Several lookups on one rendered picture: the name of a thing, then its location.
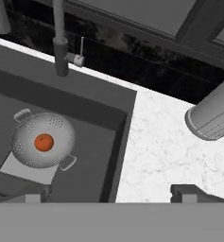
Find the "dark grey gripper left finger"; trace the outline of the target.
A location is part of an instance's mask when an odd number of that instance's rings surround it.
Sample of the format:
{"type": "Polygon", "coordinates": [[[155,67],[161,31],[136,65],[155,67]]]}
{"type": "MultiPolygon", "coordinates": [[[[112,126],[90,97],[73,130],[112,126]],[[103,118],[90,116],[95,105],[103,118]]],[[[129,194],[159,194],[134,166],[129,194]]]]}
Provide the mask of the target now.
{"type": "Polygon", "coordinates": [[[48,198],[52,194],[51,185],[28,185],[25,188],[15,192],[14,194],[8,195],[0,192],[0,203],[9,202],[9,203],[22,203],[26,202],[27,195],[37,195],[40,199],[40,203],[47,202],[48,198]]]}

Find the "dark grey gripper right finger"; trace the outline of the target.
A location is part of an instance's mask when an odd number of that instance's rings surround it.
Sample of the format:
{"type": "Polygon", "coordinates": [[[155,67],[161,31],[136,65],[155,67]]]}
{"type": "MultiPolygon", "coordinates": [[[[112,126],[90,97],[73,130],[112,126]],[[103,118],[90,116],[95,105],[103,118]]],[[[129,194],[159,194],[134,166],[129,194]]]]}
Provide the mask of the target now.
{"type": "Polygon", "coordinates": [[[195,184],[172,184],[170,193],[173,203],[224,203],[223,198],[207,194],[195,184]]]}

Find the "pale grey square sink plate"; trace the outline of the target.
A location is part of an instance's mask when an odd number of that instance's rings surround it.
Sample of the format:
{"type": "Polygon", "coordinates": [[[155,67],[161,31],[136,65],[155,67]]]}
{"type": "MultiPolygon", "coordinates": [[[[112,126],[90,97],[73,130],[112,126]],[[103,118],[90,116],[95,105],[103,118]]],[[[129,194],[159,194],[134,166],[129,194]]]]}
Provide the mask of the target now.
{"type": "Polygon", "coordinates": [[[45,169],[31,168],[17,161],[12,152],[10,152],[0,166],[0,172],[32,182],[51,184],[58,168],[57,165],[45,169]]]}

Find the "grey metal colander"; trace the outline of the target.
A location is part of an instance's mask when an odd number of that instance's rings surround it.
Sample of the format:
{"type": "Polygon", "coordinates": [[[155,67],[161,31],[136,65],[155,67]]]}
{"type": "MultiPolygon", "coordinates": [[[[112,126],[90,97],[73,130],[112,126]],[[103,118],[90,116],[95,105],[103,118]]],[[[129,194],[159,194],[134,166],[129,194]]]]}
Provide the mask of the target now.
{"type": "Polygon", "coordinates": [[[71,168],[77,161],[72,154],[76,132],[62,115],[53,112],[32,114],[23,109],[14,114],[18,126],[10,138],[13,156],[31,168],[45,169],[55,165],[61,171],[71,168]]]}

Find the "grey kitchen sink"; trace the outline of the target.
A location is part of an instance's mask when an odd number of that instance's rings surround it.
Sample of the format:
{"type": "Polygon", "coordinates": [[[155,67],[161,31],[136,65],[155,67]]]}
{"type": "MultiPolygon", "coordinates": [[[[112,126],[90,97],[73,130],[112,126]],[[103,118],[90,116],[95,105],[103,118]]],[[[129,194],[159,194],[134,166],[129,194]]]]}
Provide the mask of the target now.
{"type": "MultiPolygon", "coordinates": [[[[113,202],[124,161],[136,94],[78,71],[56,75],[52,62],[0,45],[0,166],[10,153],[10,136],[23,109],[54,112],[76,132],[75,164],[58,168],[49,202],[113,202]]],[[[41,185],[0,172],[0,192],[14,194],[41,185]]]]}

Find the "grey sink faucet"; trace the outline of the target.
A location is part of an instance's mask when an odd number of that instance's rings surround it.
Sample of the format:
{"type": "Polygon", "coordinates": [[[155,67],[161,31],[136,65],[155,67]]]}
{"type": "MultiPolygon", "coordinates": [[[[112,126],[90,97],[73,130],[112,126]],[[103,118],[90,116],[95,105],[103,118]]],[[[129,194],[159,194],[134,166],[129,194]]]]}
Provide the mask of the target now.
{"type": "Polygon", "coordinates": [[[56,74],[60,78],[66,78],[69,74],[69,63],[72,63],[77,67],[82,67],[84,65],[84,38],[81,38],[80,40],[79,53],[70,53],[68,51],[68,40],[65,37],[64,33],[63,0],[53,0],[53,14],[55,27],[55,37],[53,38],[53,46],[56,74]]]}

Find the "orange fruit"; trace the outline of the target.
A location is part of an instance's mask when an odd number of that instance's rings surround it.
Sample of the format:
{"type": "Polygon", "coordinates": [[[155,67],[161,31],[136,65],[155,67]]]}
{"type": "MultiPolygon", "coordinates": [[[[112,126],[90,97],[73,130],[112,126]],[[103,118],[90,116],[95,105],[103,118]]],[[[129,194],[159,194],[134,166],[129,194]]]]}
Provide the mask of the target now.
{"type": "Polygon", "coordinates": [[[34,146],[41,152],[46,152],[54,146],[54,139],[48,133],[38,135],[34,141],[34,146]]]}

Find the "grey ribbed cylindrical canister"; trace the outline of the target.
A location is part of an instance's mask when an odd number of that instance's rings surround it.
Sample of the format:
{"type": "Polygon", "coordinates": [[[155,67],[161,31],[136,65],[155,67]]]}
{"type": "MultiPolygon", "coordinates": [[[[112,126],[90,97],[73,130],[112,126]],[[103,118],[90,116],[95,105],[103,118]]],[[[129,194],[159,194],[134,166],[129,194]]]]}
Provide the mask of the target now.
{"type": "Polygon", "coordinates": [[[224,137],[224,81],[190,108],[184,121],[187,128],[202,140],[216,141],[224,137]]]}

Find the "grey window frame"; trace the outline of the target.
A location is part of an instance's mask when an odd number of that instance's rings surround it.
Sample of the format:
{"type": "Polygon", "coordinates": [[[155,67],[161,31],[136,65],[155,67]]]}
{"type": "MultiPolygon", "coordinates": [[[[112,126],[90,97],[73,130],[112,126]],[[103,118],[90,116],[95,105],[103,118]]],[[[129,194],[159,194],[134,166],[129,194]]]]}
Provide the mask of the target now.
{"type": "Polygon", "coordinates": [[[77,17],[224,69],[224,0],[62,0],[77,17]]]}

